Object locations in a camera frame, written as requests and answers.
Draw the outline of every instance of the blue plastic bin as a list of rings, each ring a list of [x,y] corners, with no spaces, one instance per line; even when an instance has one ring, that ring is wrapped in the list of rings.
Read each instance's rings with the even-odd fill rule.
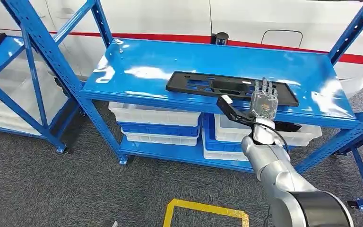
[[[198,136],[200,132],[202,122],[200,118],[198,120],[198,125],[195,127],[130,122],[118,122],[118,124],[124,132],[193,137]]]

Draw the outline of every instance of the shelf upright post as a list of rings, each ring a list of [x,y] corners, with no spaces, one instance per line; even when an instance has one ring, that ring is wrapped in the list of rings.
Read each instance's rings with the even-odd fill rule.
[[[363,6],[328,53],[328,57],[330,58],[332,65],[335,65],[336,62],[339,61],[340,57],[344,54],[344,52],[346,52],[348,47],[354,42],[362,30]]]

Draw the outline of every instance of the robot finger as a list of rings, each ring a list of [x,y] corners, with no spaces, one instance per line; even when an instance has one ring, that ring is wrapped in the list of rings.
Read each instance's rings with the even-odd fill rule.
[[[267,91],[267,79],[265,77],[262,78],[262,92]]]

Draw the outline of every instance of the red stripe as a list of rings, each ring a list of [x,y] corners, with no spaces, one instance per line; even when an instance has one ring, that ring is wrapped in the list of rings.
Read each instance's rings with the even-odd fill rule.
[[[0,30],[20,31],[20,30],[15,30],[15,29],[0,29]],[[101,36],[101,34],[97,33],[97,32],[70,32],[70,35],[96,36],[96,37]],[[164,35],[164,34],[112,33],[112,36],[119,37],[119,38],[151,39],[151,40],[203,43],[203,44],[207,44],[211,40],[211,37],[206,36],[206,35]],[[242,42],[242,41],[235,41],[235,40],[229,40],[228,45],[263,48],[263,49],[287,50],[287,51],[306,51],[306,52],[316,52],[316,53],[327,53],[326,51],[308,50],[308,49],[300,49],[300,48],[294,48],[294,47],[276,46],[276,45],[268,45],[268,44],[258,44],[258,43]],[[345,53],[345,54],[343,54],[343,56],[340,58],[339,61],[363,65],[363,55]]]
[[[275,46],[275,45],[268,45],[268,44],[257,44],[257,43],[241,42],[241,41],[234,41],[234,40],[229,40],[228,45],[246,46],[246,47],[264,48],[264,49],[288,50],[288,51],[307,51],[307,52],[316,52],[316,53],[328,53],[327,51],[308,50],[308,49],[286,47],[286,46]],[[339,59],[339,61],[363,65],[363,55],[345,53]]]

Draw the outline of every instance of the white plastic bin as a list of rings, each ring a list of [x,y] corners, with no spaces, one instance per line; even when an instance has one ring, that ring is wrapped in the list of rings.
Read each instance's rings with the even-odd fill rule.
[[[45,114],[46,120],[48,124],[52,122],[52,119],[56,116],[58,111],[65,105],[67,102],[68,97],[63,94],[61,90],[55,91],[55,94],[52,94],[50,99],[44,102],[45,107]],[[19,115],[17,115],[14,111],[10,110],[10,112],[2,112],[0,111],[0,127],[7,128],[7,129],[14,129],[18,131],[23,131],[30,133],[30,130],[33,131],[35,134],[38,133],[34,130],[34,128],[29,125],[25,120],[23,120]],[[36,113],[37,115],[35,119],[38,122],[41,122],[41,117],[38,109],[38,105],[35,104],[34,106],[29,108],[29,112]]]
[[[233,121],[225,115],[215,114],[215,138],[218,141],[241,142],[251,133],[251,128]],[[297,132],[280,131],[290,146],[307,146],[311,140],[322,136],[320,126],[302,124]]]
[[[110,102],[109,110],[118,122],[197,126],[200,112]]]
[[[195,146],[197,144],[197,138],[188,136],[171,136],[171,135],[160,135],[160,134],[145,134],[145,133],[129,133],[121,131],[126,135],[128,141],[133,142],[145,142],[145,143],[163,143],[163,144],[175,144],[175,145],[186,145]]]
[[[215,116],[215,138],[217,141],[241,142],[244,136],[251,134],[251,127],[230,121],[223,114]]]
[[[220,160],[234,160],[234,161],[248,161],[248,158],[243,152],[228,152],[228,151],[213,151],[205,148],[205,131],[204,127],[201,128],[202,145],[205,159],[220,159]]]
[[[35,67],[44,103],[51,101],[53,94],[57,94],[57,92],[62,93],[62,98],[66,97],[62,89],[55,83],[54,78],[48,74],[44,63],[36,61]],[[14,59],[0,72],[0,88],[34,119],[39,119],[39,112],[35,111],[37,100],[27,60]],[[18,117],[1,101],[0,114],[6,117]]]

